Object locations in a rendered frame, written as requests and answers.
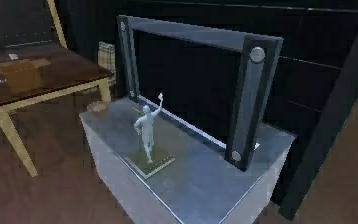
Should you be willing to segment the grey television stand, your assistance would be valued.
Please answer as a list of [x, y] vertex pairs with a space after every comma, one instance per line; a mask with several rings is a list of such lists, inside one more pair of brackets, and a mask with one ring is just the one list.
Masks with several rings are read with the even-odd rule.
[[130, 155], [143, 149], [134, 129], [147, 99], [109, 104], [97, 117], [80, 115], [100, 179], [134, 224], [253, 224], [268, 205], [294, 135], [259, 125], [250, 166], [224, 158], [225, 146], [167, 110], [155, 119], [155, 146], [173, 160], [142, 174]]

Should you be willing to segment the brown wooden table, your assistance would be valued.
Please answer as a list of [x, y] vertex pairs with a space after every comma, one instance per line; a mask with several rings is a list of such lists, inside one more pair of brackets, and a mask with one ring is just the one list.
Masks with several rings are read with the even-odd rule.
[[12, 111], [97, 87], [104, 102], [111, 101], [111, 72], [58, 43], [0, 51], [0, 63], [45, 58], [50, 65], [39, 68], [42, 86], [13, 93], [0, 69], [0, 128], [30, 176], [38, 172], [10, 117]]

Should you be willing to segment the brown bowl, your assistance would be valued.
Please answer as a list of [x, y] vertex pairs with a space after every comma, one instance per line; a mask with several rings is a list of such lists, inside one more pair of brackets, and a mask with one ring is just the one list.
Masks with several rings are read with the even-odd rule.
[[101, 117], [108, 112], [108, 103], [104, 101], [95, 101], [87, 106], [87, 110], [96, 117]]

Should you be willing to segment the plaid bin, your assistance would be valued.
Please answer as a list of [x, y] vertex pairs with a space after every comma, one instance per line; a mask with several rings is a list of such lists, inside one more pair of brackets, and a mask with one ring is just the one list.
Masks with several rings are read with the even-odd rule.
[[99, 42], [98, 65], [112, 74], [116, 73], [115, 46], [103, 41]]

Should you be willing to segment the grey framed television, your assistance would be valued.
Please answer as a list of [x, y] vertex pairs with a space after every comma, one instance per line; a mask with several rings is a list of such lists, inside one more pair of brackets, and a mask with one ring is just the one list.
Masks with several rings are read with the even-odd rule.
[[127, 15], [118, 16], [117, 21], [128, 96], [135, 102], [142, 99], [134, 47], [136, 31], [204, 44], [241, 55], [225, 159], [238, 169], [247, 170], [254, 152], [256, 132], [266, 108], [283, 39]]

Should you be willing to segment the white figure statue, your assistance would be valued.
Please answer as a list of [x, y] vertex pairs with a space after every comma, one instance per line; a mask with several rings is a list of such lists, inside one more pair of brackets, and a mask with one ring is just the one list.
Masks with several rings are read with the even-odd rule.
[[159, 107], [152, 111], [148, 105], [143, 106], [144, 115], [134, 123], [134, 129], [141, 136], [139, 149], [130, 153], [126, 160], [144, 178], [148, 179], [175, 161], [165, 149], [154, 146], [154, 120], [162, 110], [163, 94], [158, 95]]

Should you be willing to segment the brown cardboard box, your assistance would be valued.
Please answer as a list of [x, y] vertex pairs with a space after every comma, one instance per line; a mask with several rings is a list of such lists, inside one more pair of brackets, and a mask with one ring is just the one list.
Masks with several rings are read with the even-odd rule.
[[14, 60], [0, 63], [0, 69], [13, 93], [40, 88], [42, 80], [39, 68], [50, 65], [45, 58]]

